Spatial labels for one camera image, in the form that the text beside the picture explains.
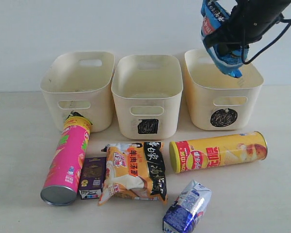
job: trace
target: plastic storage bin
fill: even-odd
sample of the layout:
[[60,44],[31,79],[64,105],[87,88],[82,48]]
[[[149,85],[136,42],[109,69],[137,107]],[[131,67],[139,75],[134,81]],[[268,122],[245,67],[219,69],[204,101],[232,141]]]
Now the plastic storage bin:
[[169,55],[130,55],[115,70],[112,93],[120,132],[130,139],[161,140],[178,126],[183,80]]
[[185,53],[184,92],[193,124],[203,130],[236,130],[247,125],[263,78],[252,65],[239,79],[225,75],[205,50]]
[[114,63],[114,55],[103,51],[71,52],[54,61],[40,87],[60,131],[73,110],[92,122],[91,132],[110,126]]

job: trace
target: purple snack box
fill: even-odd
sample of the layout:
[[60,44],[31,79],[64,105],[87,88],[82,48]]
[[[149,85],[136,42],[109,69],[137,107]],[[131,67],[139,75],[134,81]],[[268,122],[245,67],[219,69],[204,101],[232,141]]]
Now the purple snack box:
[[79,183],[81,199],[99,198],[105,177],[106,157],[85,158]]

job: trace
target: table surface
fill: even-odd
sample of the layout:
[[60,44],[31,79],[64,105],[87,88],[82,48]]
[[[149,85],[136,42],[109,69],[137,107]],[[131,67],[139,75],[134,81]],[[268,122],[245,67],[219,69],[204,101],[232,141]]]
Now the table surface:
[[[168,143],[260,131],[267,159],[175,174]],[[190,180],[210,188],[207,212],[194,232],[291,233],[291,86],[264,86],[249,124],[237,131],[203,131],[189,118],[183,100],[178,131],[163,140],[168,204],[111,198],[77,199],[54,207],[40,198],[61,132],[53,124],[40,92],[0,93],[0,233],[162,232],[162,218]],[[121,135],[116,115],[108,129],[90,136],[86,157],[105,156],[108,143],[130,142]]]

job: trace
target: yellow chip can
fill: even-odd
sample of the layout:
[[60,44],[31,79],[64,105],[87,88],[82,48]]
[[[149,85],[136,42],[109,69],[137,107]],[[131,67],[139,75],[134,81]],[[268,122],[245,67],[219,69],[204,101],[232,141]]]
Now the yellow chip can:
[[175,173],[264,160],[267,144],[260,132],[188,141],[171,141],[169,154]]

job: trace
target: pink chip can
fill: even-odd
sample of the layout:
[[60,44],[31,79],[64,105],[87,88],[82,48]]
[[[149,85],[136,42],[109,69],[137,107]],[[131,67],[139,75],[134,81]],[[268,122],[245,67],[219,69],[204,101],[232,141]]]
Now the pink chip can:
[[74,115],[65,121],[61,139],[40,193],[41,199],[51,205],[69,205],[77,198],[92,125],[79,114]]

